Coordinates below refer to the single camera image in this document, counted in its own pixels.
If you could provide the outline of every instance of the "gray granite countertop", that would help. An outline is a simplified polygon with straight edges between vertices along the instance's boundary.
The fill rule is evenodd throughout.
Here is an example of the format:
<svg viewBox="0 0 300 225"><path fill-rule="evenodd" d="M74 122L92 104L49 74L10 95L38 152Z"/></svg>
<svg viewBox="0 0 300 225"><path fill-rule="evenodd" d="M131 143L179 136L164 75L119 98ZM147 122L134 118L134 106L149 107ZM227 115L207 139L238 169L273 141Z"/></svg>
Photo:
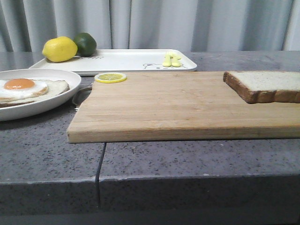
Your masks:
<svg viewBox="0 0 300 225"><path fill-rule="evenodd" d="M185 55L197 71L300 71L300 52ZM0 70L28 68L41 58L0 53ZM82 86L91 81L83 77ZM274 215L265 219L270 224L299 217L300 139L116 142L106 145L102 162L103 143L67 143L74 114L68 101L0 122L0 214L223 207L251 209L260 218ZM36 198L43 204L32 203Z"/></svg>

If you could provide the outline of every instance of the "green lime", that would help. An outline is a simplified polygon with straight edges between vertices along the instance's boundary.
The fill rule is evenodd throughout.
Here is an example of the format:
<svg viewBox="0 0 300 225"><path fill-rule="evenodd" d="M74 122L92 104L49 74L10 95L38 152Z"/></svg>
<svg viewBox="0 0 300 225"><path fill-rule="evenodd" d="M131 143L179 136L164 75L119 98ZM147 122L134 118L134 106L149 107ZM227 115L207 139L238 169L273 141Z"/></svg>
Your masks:
<svg viewBox="0 0 300 225"><path fill-rule="evenodd" d="M97 43L89 33L79 33L74 38L74 42L78 47L77 54L82 57L89 57L94 54Z"/></svg>

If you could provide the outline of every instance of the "curtain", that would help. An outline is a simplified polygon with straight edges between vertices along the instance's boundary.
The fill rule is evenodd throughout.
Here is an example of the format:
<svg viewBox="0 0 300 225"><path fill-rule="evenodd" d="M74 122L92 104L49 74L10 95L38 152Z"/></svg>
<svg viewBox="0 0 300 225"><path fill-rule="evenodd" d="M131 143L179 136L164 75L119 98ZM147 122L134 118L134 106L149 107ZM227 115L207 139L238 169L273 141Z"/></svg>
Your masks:
<svg viewBox="0 0 300 225"><path fill-rule="evenodd" d="M300 0L0 0L0 51L90 33L98 49L300 50Z"/></svg>

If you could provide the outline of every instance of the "lime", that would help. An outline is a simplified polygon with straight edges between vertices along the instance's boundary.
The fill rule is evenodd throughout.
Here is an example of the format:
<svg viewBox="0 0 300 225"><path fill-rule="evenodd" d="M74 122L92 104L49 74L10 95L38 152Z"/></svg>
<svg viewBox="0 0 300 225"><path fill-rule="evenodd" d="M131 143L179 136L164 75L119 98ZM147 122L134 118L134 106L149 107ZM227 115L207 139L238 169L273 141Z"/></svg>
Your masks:
<svg viewBox="0 0 300 225"><path fill-rule="evenodd" d="M118 83L127 79L122 73L103 73L95 76L95 81L100 83Z"/></svg>
<svg viewBox="0 0 300 225"><path fill-rule="evenodd" d="M63 62L73 58L77 52L77 45L68 37L57 37L48 40L42 54L52 62Z"/></svg>
<svg viewBox="0 0 300 225"><path fill-rule="evenodd" d="M78 47L78 55L82 57L89 57L94 54L97 43L89 33L79 33L73 40Z"/></svg>

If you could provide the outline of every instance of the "wooden cutting board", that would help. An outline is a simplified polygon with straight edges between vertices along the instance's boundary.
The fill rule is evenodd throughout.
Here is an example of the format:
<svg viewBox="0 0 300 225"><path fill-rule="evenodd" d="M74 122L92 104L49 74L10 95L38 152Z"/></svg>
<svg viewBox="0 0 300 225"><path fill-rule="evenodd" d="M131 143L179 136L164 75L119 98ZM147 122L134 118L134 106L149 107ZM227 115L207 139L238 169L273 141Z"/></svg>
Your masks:
<svg viewBox="0 0 300 225"><path fill-rule="evenodd" d="M135 72L94 82L70 143L300 137L300 104L247 104L223 72Z"/></svg>

